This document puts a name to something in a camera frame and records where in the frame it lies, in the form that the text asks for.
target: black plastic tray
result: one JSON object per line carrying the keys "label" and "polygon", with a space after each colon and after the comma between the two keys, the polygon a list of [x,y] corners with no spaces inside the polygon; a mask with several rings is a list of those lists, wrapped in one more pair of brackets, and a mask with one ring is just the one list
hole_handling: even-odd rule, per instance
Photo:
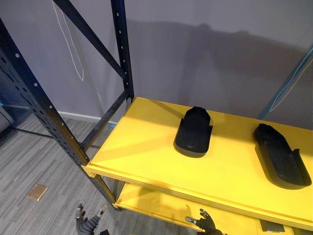
{"label": "black plastic tray", "polygon": [[273,127],[259,124],[254,131],[258,142],[256,151],[266,177],[286,189],[299,189],[312,184],[300,156],[300,150],[291,150],[286,139]]}

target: yellow shelf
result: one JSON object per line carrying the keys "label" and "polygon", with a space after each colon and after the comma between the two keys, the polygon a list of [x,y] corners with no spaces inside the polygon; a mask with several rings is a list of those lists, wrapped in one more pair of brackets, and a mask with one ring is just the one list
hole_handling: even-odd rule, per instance
{"label": "yellow shelf", "polygon": [[265,177],[253,131],[260,122],[299,148],[313,177],[313,132],[213,111],[209,151],[188,158],[173,148],[190,107],[136,98],[86,171],[160,190],[230,212],[313,230],[313,187],[287,190]]}
{"label": "yellow shelf", "polygon": [[[115,204],[154,218],[162,219],[181,226],[199,230],[187,223],[186,216],[200,219],[200,208],[205,209],[214,220],[217,229],[228,235],[265,235],[258,219],[202,205],[197,202],[178,198],[160,191],[126,183]],[[284,235],[291,235],[290,227],[285,226]]]}

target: gray carpet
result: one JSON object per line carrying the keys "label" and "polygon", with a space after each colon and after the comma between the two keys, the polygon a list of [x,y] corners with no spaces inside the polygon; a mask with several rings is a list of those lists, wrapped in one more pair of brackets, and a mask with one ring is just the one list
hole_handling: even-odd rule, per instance
{"label": "gray carpet", "polygon": [[[78,141],[94,123],[65,119]],[[31,115],[19,128],[48,134]],[[113,129],[106,127],[101,141]],[[97,152],[87,151],[89,157]],[[16,133],[0,147],[0,235],[75,235],[74,211],[83,203],[86,215],[94,216],[106,200],[78,167],[51,139]],[[113,180],[104,178],[110,187]],[[37,202],[26,198],[35,184],[48,187]],[[195,235],[184,227],[132,211],[116,212],[110,206],[97,231],[111,235]]]}

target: white cable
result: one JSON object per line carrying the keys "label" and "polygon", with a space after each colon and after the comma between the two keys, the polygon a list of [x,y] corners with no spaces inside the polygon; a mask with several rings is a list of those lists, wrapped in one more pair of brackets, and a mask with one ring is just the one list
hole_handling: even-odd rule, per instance
{"label": "white cable", "polygon": [[273,106],[269,111],[272,112],[274,109],[276,109],[281,102],[284,101],[284,99],[286,98],[286,96],[288,96],[288,94],[291,92],[291,90],[293,89],[293,87],[295,86],[295,84],[300,80],[302,74],[304,74],[305,70],[310,66],[310,64],[313,62],[313,59],[303,68],[302,72],[299,74],[297,80],[295,80],[295,82],[293,83],[293,85],[290,87],[290,89],[287,91],[287,93],[284,95],[283,98],[281,98],[281,100],[278,102],[278,104],[276,104],[275,106]]}
{"label": "white cable", "polygon": [[59,21],[59,17],[58,17],[58,14],[57,14],[57,10],[55,9],[53,0],[51,0],[51,2],[52,2],[52,6],[53,6],[53,9],[54,9],[55,15],[56,15],[56,17],[57,17],[57,21],[58,21],[59,27],[60,27],[60,29],[61,29],[61,31],[62,31],[62,33],[63,33],[64,39],[65,39],[65,41],[66,41],[66,43],[67,43],[67,47],[68,47],[70,56],[71,56],[71,58],[72,58],[72,62],[73,62],[73,65],[74,65],[74,67],[75,67],[76,73],[77,73],[77,75],[79,76],[80,80],[84,81],[84,68],[83,68],[82,62],[80,61],[80,58],[79,58],[79,56],[78,56],[76,47],[75,47],[74,42],[73,42],[73,39],[72,39],[72,35],[71,35],[71,33],[70,33],[70,30],[69,30],[69,27],[68,27],[68,25],[67,25],[67,22],[66,22],[66,20],[65,20],[64,14],[63,14],[63,12],[62,12],[62,15],[63,15],[64,21],[65,21],[65,24],[67,25],[67,29],[68,29],[68,32],[69,32],[70,39],[71,39],[71,41],[72,41],[72,44],[73,44],[73,47],[74,47],[74,49],[75,49],[76,55],[77,55],[77,57],[78,57],[79,63],[80,63],[80,65],[81,65],[81,67],[82,67],[82,70],[83,70],[83,76],[81,76],[81,75],[79,74],[78,70],[77,70],[77,67],[76,67],[76,65],[75,65],[72,52],[71,52],[71,50],[70,50],[70,47],[69,47],[69,44],[68,44],[68,41],[67,41],[67,38],[66,38],[65,33],[63,32],[63,29],[62,29],[62,27],[61,27],[61,24],[60,24],[60,21]]}

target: gray wall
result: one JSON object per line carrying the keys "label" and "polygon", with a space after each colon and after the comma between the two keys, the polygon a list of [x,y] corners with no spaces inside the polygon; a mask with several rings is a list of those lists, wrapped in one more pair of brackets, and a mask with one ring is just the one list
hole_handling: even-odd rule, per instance
{"label": "gray wall", "polygon": [[[3,2],[0,17],[57,109],[101,116],[122,91],[101,55],[78,33],[82,82],[51,1]],[[311,0],[125,2],[137,96],[256,118],[313,43]],[[73,4],[118,60],[110,1]],[[312,128],[312,90],[310,66],[266,119]]]}

